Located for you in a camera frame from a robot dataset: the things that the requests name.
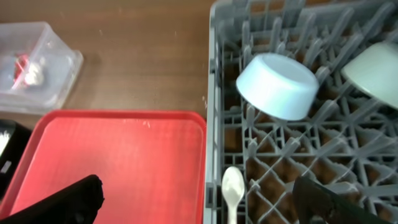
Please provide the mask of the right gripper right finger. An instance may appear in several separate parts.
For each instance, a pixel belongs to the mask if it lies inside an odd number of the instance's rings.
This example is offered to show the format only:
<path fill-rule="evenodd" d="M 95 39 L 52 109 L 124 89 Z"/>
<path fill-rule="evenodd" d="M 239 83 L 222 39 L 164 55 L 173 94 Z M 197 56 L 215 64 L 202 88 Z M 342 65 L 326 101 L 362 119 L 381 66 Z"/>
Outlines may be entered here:
<path fill-rule="evenodd" d="M 292 197 L 300 224 L 310 224 L 314 216 L 328 224 L 389 223 L 306 177 L 296 178 Z"/>

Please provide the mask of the white tissue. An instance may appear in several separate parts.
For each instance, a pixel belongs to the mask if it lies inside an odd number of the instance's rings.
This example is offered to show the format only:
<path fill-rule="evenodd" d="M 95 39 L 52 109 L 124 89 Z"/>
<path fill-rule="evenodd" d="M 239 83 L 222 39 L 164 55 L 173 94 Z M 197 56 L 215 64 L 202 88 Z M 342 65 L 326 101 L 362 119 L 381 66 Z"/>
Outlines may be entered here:
<path fill-rule="evenodd" d="M 27 67 L 25 81 L 27 86 L 40 86 L 44 82 L 45 59 L 42 57 L 37 62 L 30 62 Z"/>

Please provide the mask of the light blue rice bowl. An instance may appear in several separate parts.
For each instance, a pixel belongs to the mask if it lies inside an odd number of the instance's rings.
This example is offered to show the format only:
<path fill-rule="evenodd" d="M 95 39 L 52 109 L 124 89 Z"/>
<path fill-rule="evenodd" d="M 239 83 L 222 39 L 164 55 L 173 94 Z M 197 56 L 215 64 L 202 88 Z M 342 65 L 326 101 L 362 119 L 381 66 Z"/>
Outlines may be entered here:
<path fill-rule="evenodd" d="M 240 95 L 270 116 L 298 121 L 304 119 L 319 89 L 313 72 L 284 55 L 256 55 L 236 79 Z"/>

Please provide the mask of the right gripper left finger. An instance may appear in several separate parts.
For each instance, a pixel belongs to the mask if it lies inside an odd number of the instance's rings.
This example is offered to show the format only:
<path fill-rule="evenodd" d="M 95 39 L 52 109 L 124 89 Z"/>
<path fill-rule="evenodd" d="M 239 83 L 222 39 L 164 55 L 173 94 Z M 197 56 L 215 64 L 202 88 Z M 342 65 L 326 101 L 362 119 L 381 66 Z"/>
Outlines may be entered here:
<path fill-rule="evenodd" d="M 102 181 L 89 175 L 1 220 L 1 224 L 92 224 L 104 202 Z"/>

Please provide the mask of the mint green bowl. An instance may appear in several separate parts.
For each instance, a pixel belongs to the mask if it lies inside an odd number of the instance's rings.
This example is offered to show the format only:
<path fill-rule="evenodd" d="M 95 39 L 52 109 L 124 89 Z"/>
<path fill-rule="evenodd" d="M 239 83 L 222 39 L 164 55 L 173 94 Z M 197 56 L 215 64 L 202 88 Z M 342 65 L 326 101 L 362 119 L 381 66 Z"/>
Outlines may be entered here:
<path fill-rule="evenodd" d="M 378 42 L 361 52 L 341 69 L 357 89 L 397 108 L 397 44 Z"/>

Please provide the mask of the red snack wrapper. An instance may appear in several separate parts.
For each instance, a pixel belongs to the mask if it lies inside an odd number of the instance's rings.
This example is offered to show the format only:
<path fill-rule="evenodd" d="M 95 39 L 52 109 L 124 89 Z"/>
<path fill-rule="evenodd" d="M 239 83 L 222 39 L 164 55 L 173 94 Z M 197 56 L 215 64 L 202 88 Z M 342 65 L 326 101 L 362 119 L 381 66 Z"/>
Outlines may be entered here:
<path fill-rule="evenodd" d="M 26 77 L 26 66 L 29 64 L 29 56 L 27 54 L 17 54 L 14 62 L 14 78 L 12 89 L 16 90 L 27 86 L 25 81 Z"/>

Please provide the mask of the white plastic spoon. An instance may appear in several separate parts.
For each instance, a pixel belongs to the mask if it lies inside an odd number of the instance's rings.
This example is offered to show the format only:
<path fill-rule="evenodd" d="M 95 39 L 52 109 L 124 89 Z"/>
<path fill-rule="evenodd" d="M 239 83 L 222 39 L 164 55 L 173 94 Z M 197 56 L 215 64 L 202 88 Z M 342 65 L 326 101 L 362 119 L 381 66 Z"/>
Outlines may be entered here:
<path fill-rule="evenodd" d="M 245 183 L 241 171 L 237 167 L 225 170 L 221 180 L 221 193 L 228 208 L 228 224 L 237 224 L 238 205 L 245 194 Z"/>

